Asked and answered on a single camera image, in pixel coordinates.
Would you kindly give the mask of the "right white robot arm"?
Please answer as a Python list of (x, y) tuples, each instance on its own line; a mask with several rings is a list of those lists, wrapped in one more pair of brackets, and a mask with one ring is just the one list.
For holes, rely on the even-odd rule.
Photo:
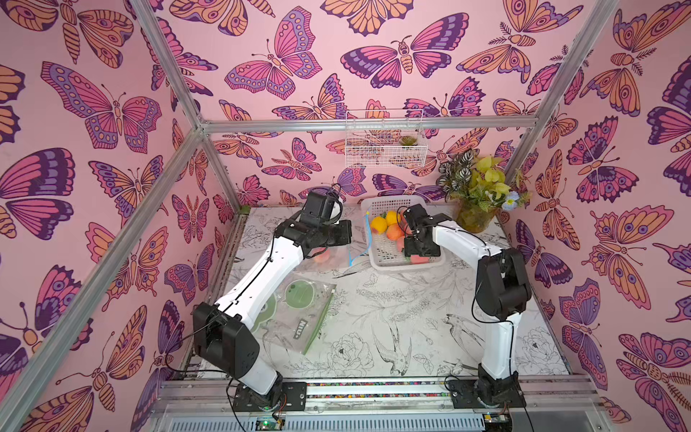
[(532, 298), (522, 253), (481, 239), (445, 214), (430, 215), (421, 204), (408, 207), (402, 218), (410, 230), (404, 239), (407, 257), (438, 257), (446, 249), (475, 270), (471, 312), (479, 308), (486, 317), (473, 318), (488, 327), (475, 393), (488, 408), (507, 402), (519, 391), (515, 338)]

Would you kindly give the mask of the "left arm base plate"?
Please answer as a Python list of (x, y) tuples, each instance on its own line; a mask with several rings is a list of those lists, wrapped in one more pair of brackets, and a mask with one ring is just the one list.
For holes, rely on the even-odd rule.
[(244, 384), (239, 384), (232, 398), (232, 408), (236, 412), (275, 412), (304, 411), (307, 401), (306, 382), (280, 382), (266, 395), (255, 392)]

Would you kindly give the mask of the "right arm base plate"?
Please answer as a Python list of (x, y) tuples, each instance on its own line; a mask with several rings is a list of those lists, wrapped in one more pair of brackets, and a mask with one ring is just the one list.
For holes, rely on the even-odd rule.
[(518, 383), (507, 378), (493, 381), (485, 379), (449, 379), (446, 389), (455, 409), (522, 409), (527, 406)]

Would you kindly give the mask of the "clear blue-zipper zip-top bag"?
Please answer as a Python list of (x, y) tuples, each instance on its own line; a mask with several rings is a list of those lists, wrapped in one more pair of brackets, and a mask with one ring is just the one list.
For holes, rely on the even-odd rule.
[(369, 243), (365, 233), (365, 217), (359, 207), (345, 207), (341, 222), (352, 222), (352, 239), (347, 246), (329, 247), (331, 259), (318, 264), (313, 259), (305, 260), (297, 267), (302, 273), (349, 275), (370, 268)]

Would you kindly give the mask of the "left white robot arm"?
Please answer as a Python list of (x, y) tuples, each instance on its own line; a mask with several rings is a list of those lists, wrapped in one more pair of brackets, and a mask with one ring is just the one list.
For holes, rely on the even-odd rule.
[(269, 298), (302, 261), (352, 241), (352, 222), (342, 220), (334, 189), (311, 191), (303, 207), (275, 228), (261, 259), (214, 304), (193, 313), (194, 353), (261, 397), (274, 396), (280, 374), (260, 358), (251, 329)]

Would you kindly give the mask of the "pink peach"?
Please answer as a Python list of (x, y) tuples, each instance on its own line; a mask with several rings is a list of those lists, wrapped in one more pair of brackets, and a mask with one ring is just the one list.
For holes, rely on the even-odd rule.
[(421, 257), (420, 255), (412, 255), (410, 257), (410, 263), (412, 265), (422, 265), (430, 261), (429, 257)]
[(318, 248), (312, 255), (315, 263), (327, 263), (331, 259), (331, 252), (328, 248)]

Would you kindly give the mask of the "orange-red peach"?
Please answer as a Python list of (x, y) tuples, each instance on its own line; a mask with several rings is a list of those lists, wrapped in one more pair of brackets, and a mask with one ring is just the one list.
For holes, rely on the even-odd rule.
[(404, 230), (397, 224), (390, 225), (386, 230), (386, 237), (391, 241), (398, 241), (404, 236)]

